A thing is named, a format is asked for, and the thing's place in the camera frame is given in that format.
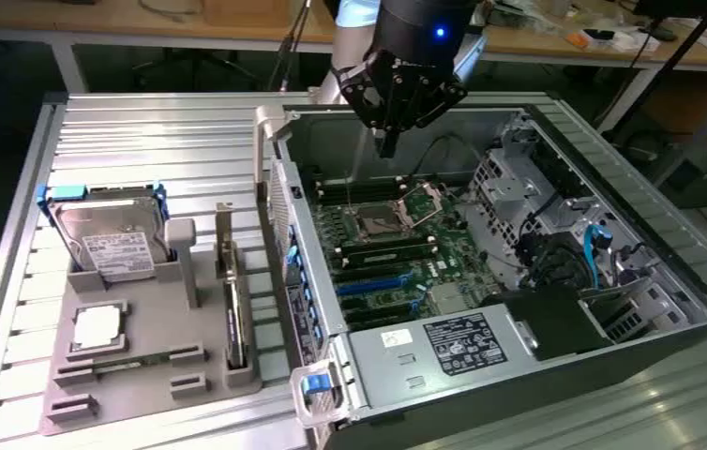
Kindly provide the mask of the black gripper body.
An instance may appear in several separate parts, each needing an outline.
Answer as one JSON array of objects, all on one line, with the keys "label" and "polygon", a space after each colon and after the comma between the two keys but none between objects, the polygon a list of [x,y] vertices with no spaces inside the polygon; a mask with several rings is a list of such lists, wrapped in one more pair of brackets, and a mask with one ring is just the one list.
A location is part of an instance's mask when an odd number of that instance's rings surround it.
[{"label": "black gripper body", "polygon": [[385,103],[396,84],[459,81],[455,57],[475,12],[475,1],[383,1],[365,65]]}]

